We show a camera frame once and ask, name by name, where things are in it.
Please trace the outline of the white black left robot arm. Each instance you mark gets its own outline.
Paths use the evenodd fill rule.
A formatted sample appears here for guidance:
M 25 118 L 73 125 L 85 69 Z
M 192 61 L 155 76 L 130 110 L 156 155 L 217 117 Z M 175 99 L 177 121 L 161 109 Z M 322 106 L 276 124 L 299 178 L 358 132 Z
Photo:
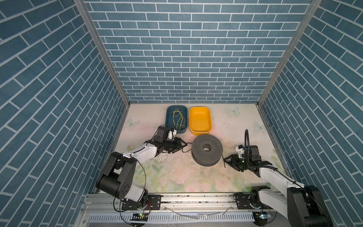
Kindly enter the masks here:
M 140 166 L 147 176 L 143 163 L 159 154 L 174 154 L 188 146 L 176 136 L 177 130 L 159 126 L 154 136 L 144 144 L 126 153 L 113 152 L 107 159 L 96 182 L 96 188 L 115 199 L 132 201 L 137 209 L 150 205 L 145 187 L 133 183 L 136 167 Z

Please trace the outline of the aluminium corner post left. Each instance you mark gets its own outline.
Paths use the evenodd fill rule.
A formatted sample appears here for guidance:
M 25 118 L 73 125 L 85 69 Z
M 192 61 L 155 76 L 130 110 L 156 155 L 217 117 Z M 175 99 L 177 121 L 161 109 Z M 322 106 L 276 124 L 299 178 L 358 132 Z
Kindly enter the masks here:
M 81 0 L 74 0 L 74 3 L 75 3 L 75 6 L 77 8 L 77 10 L 79 11 L 80 13 L 80 16 L 81 18 L 83 19 L 85 25 L 86 25 L 86 28 L 88 29 L 89 31 L 89 34 L 96 46 L 96 48 L 98 49 L 99 51 L 99 54 L 110 74 L 110 77 L 112 79 L 112 81 L 114 82 L 120 96 L 121 96 L 121 99 L 123 100 L 123 102 L 125 103 L 126 107 L 128 108 L 130 106 L 130 102 L 123 90 L 123 87 L 120 83 L 120 80 L 118 78 L 118 76 L 116 75 L 116 72 L 115 72 L 115 69 L 111 63 L 111 60 L 107 54 L 107 51 L 102 43 L 102 40 L 97 32 L 97 29 L 92 21 L 92 18 L 90 16 L 90 13 L 86 7 L 86 4 L 84 1 L 81 1 Z

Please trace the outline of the aluminium front rail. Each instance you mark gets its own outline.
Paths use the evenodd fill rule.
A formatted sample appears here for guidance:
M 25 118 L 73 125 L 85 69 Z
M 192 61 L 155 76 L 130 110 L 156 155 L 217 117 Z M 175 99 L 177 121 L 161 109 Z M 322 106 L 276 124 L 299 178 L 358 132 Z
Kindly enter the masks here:
M 265 226 L 274 215 L 293 227 L 330 227 L 326 208 L 312 187 L 289 188 L 286 194 L 271 189 L 252 193 L 150 194 L 148 206 L 138 209 L 128 199 L 90 194 L 76 226 L 174 226 L 178 224 L 253 223 Z

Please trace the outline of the dark grey perforated spool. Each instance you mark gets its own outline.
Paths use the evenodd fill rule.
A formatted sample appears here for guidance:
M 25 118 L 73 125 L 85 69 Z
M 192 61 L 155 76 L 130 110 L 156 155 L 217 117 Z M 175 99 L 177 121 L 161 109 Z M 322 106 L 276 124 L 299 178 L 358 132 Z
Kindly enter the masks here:
M 194 161 L 205 167 L 214 166 L 223 154 L 221 141 L 209 134 L 197 136 L 192 143 L 192 157 Z

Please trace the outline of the aluminium corner post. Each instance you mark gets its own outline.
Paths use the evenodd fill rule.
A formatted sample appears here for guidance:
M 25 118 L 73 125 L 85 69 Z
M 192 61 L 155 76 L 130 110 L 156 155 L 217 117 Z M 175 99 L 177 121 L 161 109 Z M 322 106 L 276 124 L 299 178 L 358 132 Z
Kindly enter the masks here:
M 314 14 L 316 13 L 316 11 L 317 11 L 318 7 L 321 5 L 321 3 L 322 3 L 322 0 L 312 0 L 311 3 L 309 4 L 301 22 L 297 26 L 296 31 L 295 31 L 294 35 L 292 36 L 286 50 L 282 54 L 282 57 L 281 57 L 279 63 L 277 64 L 275 71 L 272 73 L 268 83 L 266 84 L 266 87 L 256 104 L 257 108 L 262 108 L 262 105 L 263 105 L 264 101 L 267 99 L 269 92 L 272 90 L 274 84 L 278 80 L 283 68 L 287 64 L 287 61 L 289 60 L 290 56 L 292 55 L 294 49 L 296 48 L 298 42 L 300 41 L 302 35 L 304 34 L 304 31 L 308 27 L 310 21 L 312 20 Z
M 128 108 L 130 106 L 130 102 L 123 90 L 123 87 L 120 83 L 120 80 L 118 78 L 118 76 L 116 75 L 116 72 L 115 72 L 115 69 L 111 63 L 111 60 L 107 54 L 107 51 L 102 43 L 102 40 L 97 32 L 97 29 L 92 21 L 92 18 L 90 16 L 90 13 L 86 7 L 86 4 L 84 1 L 81 1 L 81 0 L 74 0 L 74 3 L 75 3 L 75 6 L 77 8 L 77 10 L 79 11 L 80 13 L 80 16 L 81 18 L 83 19 L 85 25 L 86 25 L 86 28 L 88 29 L 89 31 L 89 34 L 96 46 L 96 48 L 98 49 L 99 51 L 99 54 L 110 74 L 110 77 L 112 79 L 112 81 L 114 82 L 120 96 L 121 96 L 121 99 L 123 100 L 123 102 L 125 103 L 126 107 Z

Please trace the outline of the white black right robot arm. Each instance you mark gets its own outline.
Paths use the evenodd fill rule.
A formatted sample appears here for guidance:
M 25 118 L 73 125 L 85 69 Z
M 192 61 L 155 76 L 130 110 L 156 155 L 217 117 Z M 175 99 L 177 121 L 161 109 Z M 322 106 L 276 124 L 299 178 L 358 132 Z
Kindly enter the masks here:
M 272 163 L 263 161 L 258 147 L 251 145 L 248 130 L 244 133 L 244 144 L 236 148 L 237 154 L 224 162 L 238 172 L 250 171 L 267 181 L 270 187 L 254 186 L 249 195 L 250 207 L 269 207 L 288 219 L 292 227 L 332 227 L 332 219 L 319 189 L 305 185 L 283 174 Z

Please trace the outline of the dark teal plastic bin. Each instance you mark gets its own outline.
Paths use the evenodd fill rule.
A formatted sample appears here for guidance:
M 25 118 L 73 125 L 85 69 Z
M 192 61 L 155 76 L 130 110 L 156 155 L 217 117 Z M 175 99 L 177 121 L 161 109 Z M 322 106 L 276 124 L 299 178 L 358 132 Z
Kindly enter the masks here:
M 169 106 L 166 110 L 165 126 L 174 128 L 178 134 L 186 132 L 188 127 L 188 109 L 186 106 Z

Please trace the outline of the yellow plastic bin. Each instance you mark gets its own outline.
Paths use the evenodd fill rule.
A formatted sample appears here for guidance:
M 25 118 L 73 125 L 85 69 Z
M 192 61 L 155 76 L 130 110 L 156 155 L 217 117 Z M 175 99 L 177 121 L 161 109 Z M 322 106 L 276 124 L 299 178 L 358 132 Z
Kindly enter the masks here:
M 210 134 L 211 112 L 207 107 L 192 107 L 189 113 L 189 129 L 193 135 Z

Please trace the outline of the aluminium corner post right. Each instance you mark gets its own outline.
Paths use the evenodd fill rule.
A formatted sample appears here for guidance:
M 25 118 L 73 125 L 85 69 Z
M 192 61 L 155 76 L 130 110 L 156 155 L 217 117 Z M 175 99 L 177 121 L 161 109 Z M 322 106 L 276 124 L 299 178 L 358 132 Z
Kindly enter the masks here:
M 314 14 L 316 13 L 316 11 L 317 11 L 318 7 L 321 5 L 321 3 L 322 3 L 322 0 L 312 0 L 311 3 L 309 4 L 301 22 L 297 26 L 296 31 L 295 31 L 294 35 L 292 36 L 286 50 L 282 54 L 282 57 L 281 57 L 279 63 L 277 64 L 275 71 L 272 73 L 268 83 L 266 84 L 266 87 L 256 104 L 257 108 L 262 108 L 262 105 L 263 105 L 264 101 L 267 99 L 269 92 L 272 90 L 274 84 L 278 80 L 283 68 L 287 64 L 287 61 L 289 60 L 290 56 L 292 55 L 294 49 L 296 48 L 298 42 L 300 41 L 302 35 L 304 34 L 304 31 L 308 27 L 310 21 L 312 20 Z

